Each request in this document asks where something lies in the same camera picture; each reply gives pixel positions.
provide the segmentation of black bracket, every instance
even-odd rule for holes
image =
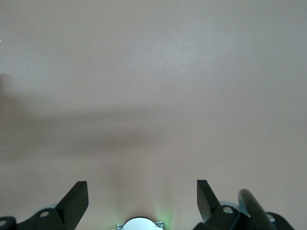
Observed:
[[[0,217],[0,230],[74,230],[87,207],[87,183],[79,181],[55,208],[40,210],[18,224],[14,217]]]
[[[206,180],[197,181],[197,205],[203,223],[194,230],[294,230],[276,213],[266,213],[247,189],[239,192],[239,208],[221,205]]]

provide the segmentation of plain surface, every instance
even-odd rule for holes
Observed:
[[[189,230],[196,180],[307,227],[307,1],[1,0],[0,216],[87,180],[77,230]]]

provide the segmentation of white circular part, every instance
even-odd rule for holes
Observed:
[[[129,220],[122,228],[123,230],[162,230],[150,219],[138,217]]]

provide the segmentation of black plastic part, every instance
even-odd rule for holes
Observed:
[[[86,181],[80,181],[64,196],[55,207],[63,224],[73,230],[78,225],[88,207]]]
[[[220,202],[206,180],[197,181],[197,206],[204,222],[220,206]]]
[[[240,211],[221,206],[206,180],[197,181],[197,205],[203,219],[194,230],[294,230],[281,216],[271,222],[252,193],[243,189],[239,193]]]
[[[239,192],[239,206],[249,213],[256,230],[277,230],[249,190]]]
[[[289,222],[286,221],[286,219],[283,218],[282,216],[280,216],[276,213],[272,213],[272,212],[268,212],[268,214],[270,214],[271,216],[274,217],[275,221],[274,221],[273,224],[276,226],[277,229],[294,230],[294,228],[292,228],[292,226],[289,224]]]
[[[74,230],[88,207],[86,181],[77,182],[55,208],[38,211],[16,224],[14,217],[1,217],[0,230]]]

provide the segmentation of screw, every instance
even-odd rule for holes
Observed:
[[[49,215],[48,211],[42,212],[41,214],[39,214],[39,217],[46,217]]]
[[[6,225],[7,221],[6,220],[0,220],[0,227]]]
[[[228,207],[228,206],[224,207],[223,211],[224,211],[224,213],[233,214],[232,208]]]
[[[272,215],[267,214],[267,216],[268,216],[270,222],[275,222],[275,218]]]

